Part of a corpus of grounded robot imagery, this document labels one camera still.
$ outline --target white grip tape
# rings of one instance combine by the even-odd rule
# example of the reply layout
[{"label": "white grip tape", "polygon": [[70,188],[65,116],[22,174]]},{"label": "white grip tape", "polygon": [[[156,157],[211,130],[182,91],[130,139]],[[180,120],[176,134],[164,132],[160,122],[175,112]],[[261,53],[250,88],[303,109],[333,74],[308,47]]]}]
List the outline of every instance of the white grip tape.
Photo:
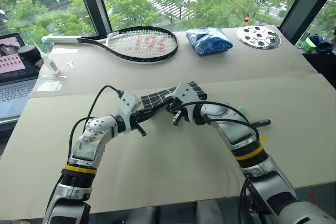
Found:
[{"label": "white grip tape", "polygon": [[54,36],[48,35],[42,37],[42,42],[49,42],[49,43],[79,43],[78,39],[80,36]]}]

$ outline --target window frame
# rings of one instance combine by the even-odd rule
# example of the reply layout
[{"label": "window frame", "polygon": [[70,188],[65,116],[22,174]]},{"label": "window frame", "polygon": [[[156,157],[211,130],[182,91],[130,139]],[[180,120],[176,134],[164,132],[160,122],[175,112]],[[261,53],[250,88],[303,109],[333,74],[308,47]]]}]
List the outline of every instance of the window frame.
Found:
[{"label": "window frame", "polygon": [[295,45],[326,2],[327,0],[295,0],[279,30]]},{"label": "window frame", "polygon": [[[327,0],[295,0],[278,27],[294,45],[319,13]],[[112,26],[103,0],[84,0],[98,36],[112,32]]]},{"label": "window frame", "polygon": [[111,23],[107,15],[103,0],[83,0],[88,10],[92,25],[97,35],[106,35],[112,32]]}]

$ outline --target crosswalk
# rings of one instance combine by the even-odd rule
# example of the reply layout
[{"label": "crosswalk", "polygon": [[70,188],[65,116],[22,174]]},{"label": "crosswalk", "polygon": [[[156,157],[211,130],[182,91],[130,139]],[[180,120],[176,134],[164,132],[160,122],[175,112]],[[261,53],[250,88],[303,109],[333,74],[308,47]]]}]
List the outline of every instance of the crosswalk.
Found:
[{"label": "crosswalk", "polygon": [[172,14],[174,18],[177,18],[177,19],[180,18],[180,13],[181,13],[181,18],[187,16],[187,14],[189,15],[189,17],[192,15],[191,12],[187,12],[187,7],[182,6],[180,9],[175,4],[171,4],[171,2],[168,2],[166,0],[147,0],[147,1],[151,3],[152,6],[158,9],[158,13],[170,14],[172,10]]},{"label": "crosswalk", "polygon": [[170,14],[171,8],[174,19],[179,19],[180,15],[181,18],[190,18],[193,16],[192,10],[187,10],[187,7],[183,6],[181,9],[177,7],[175,4],[171,5],[169,1],[166,0],[147,0],[149,3],[151,3],[152,6],[154,6],[156,9],[158,9],[158,13],[160,14]]}]

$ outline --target white key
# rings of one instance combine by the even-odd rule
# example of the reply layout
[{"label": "white key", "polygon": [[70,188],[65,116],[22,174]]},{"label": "white key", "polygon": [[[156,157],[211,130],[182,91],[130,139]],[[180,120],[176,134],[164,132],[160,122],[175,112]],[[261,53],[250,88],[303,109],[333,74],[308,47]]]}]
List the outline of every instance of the white key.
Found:
[{"label": "white key", "polygon": [[74,69],[74,66],[73,66],[71,60],[67,61],[67,65],[68,65],[71,69]]}]

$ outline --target white table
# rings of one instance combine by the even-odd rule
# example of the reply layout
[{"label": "white table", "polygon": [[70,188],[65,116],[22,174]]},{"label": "white table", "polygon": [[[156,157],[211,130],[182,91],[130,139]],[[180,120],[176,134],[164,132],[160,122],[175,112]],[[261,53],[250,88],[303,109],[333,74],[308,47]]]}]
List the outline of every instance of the white table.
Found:
[{"label": "white table", "polygon": [[[263,145],[295,187],[336,180],[335,90],[323,76],[201,87],[209,100],[245,106],[251,121],[272,120],[260,129],[268,136]],[[0,161],[0,219],[43,216],[66,163],[72,125],[87,114],[95,95],[29,99]],[[104,93],[93,115],[114,114],[117,101],[115,93]],[[164,110],[141,125],[147,137],[133,131],[107,145],[88,202],[91,212],[239,194],[243,176],[215,129],[187,122],[173,126]]]},{"label": "white table", "polygon": [[[227,52],[199,57],[188,42],[185,32],[176,32],[179,40],[177,53],[167,61],[138,64],[124,61],[100,47],[86,44],[57,44],[51,56],[60,68],[56,77],[62,82],[59,91],[36,92],[50,80],[50,72],[43,67],[32,97],[97,93],[106,84],[118,89],[136,90],[173,87],[181,81],[209,83],[258,79],[296,74],[316,73],[275,26],[268,26],[281,38],[280,47],[260,50],[240,42],[238,28],[223,29],[233,43]],[[66,64],[73,61],[74,70]]]}]

